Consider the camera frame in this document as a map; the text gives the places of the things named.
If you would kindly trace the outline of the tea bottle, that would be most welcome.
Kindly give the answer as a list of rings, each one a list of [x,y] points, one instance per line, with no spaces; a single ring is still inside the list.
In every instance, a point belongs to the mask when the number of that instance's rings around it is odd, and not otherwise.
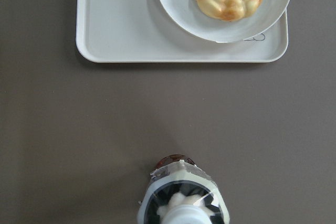
[[[161,159],[150,173],[138,223],[229,223],[230,215],[214,180],[180,154]]]

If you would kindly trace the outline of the white round plate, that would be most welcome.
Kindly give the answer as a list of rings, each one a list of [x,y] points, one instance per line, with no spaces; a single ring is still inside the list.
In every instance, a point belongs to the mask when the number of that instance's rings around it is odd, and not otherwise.
[[[263,0],[252,17],[225,22],[207,17],[196,0],[160,0],[167,14],[192,35],[217,43],[238,42],[270,28],[284,13],[290,0]]]

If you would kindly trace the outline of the white rectangular tray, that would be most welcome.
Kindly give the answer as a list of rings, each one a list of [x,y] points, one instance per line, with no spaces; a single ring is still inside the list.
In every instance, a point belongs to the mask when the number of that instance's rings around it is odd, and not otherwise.
[[[287,50],[287,10],[256,36],[217,43],[181,28],[160,0],[77,0],[76,44],[98,63],[272,62]]]

